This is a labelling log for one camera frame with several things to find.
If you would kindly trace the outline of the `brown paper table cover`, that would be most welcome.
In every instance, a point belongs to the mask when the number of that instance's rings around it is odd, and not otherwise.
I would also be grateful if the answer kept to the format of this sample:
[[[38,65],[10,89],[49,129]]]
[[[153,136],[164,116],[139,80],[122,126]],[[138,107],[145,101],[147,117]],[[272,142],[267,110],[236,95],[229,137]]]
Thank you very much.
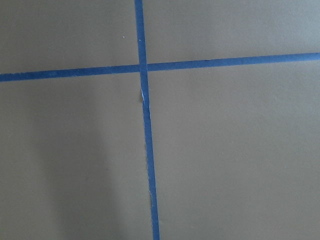
[[[142,0],[147,64],[320,53],[317,0]],[[0,74],[139,65],[135,0],[3,0]],[[148,71],[160,240],[320,237],[320,60]],[[0,237],[154,240],[140,72],[0,82]]]

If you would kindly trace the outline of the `blue tape strip crosswise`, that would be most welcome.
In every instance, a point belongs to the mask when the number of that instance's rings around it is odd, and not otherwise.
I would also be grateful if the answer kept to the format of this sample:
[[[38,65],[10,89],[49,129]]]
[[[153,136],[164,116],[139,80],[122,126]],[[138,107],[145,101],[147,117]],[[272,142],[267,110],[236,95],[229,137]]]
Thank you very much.
[[[151,72],[157,72],[157,71],[213,68],[213,67],[226,67],[226,66],[239,66],[239,65],[318,61],[319,59],[320,59],[320,54],[318,52],[297,53],[297,54],[264,55],[264,56],[148,63],[146,65],[146,69]],[[43,70],[43,71],[31,71],[31,72],[2,73],[0,75],[0,81],[3,83],[3,82],[26,81],[26,80],[73,78],[73,77],[85,77],[85,76],[138,73],[139,71],[140,71],[140,67],[138,64],[58,69],[58,70]]]

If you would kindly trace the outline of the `blue tape strip lengthwise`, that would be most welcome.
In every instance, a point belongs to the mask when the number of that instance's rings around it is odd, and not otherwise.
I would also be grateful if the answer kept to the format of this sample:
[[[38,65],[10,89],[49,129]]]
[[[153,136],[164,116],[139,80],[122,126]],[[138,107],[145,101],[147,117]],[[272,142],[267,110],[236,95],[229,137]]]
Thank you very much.
[[[151,113],[150,113],[150,96],[149,96],[149,81],[148,81],[143,2],[141,0],[136,0],[134,2],[134,6],[135,6],[135,17],[136,17],[136,33],[137,33],[137,46],[138,46],[140,88],[141,88],[141,96],[142,96],[142,111],[143,111],[147,175],[148,175],[148,186],[149,186],[149,194],[150,194],[152,238],[154,240],[159,240],[161,237],[160,237],[160,227],[159,227],[156,174],[155,174],[155,163],[154,163],[154,152],[153,152],[152,122],[151,122]]]

